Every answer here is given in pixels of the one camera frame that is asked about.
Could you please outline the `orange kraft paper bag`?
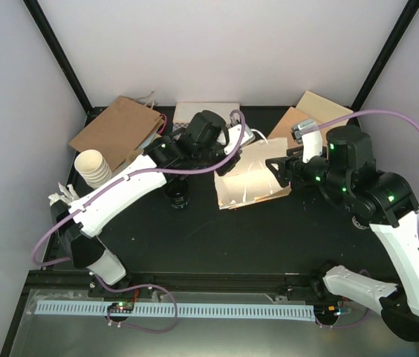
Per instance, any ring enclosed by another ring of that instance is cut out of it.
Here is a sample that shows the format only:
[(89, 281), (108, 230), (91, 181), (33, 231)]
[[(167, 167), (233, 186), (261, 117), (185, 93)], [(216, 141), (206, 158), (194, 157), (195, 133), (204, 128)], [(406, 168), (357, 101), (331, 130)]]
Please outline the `orange kraft paper bag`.
[(224, 176), (214, 175), (218, 208), (236, 209), (255, 203), (288, 196), (290, 187), (281, 187), (266, 167), (269, 158), (286, 154), (287, 138), (267, 139), (260, 131), (253, 134), (259, 139), (241, 149), (240, 160)]

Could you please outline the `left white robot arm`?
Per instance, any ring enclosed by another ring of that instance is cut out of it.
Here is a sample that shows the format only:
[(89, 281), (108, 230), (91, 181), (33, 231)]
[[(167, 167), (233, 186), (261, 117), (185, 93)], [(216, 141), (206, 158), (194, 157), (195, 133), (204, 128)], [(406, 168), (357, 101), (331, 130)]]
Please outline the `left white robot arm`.
[(132, 163), (89, 194), (78, 197), (72, 187), (61, 187), (60, 193), (49, 197), (54, 225), (40, 242), (57, 235), (66, 255), (39, 266), (70, 261), (95, 275), (113, 296), (126, 295), (131, 288), (126, 267), (98, 235), (126, 208), (168, 183), (231, 170), (240, 147), (251, 137), (240, 110), (231, 111), (230, 121), (204, 110), (186, 129), (151, 142)]

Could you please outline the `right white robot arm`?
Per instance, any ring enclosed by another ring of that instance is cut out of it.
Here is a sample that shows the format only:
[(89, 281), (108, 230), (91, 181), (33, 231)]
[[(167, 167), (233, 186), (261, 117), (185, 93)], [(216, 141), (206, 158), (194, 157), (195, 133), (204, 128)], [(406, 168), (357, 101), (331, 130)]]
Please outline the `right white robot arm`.
[(329, 266), (311, 278), (311, 294), (355, 301), (380, 315), (399, 338), (419, 342), (419, 203), (409, 183), (376, 168), (371, 138), (357, 126), (338, 126), (325, 136), (309, 125), (296, 125), (292, 132), (299, 146), (265, 162), (279, 185), (318, 187), (328, 202), (370, 228), (400, 279), (386, 283)]

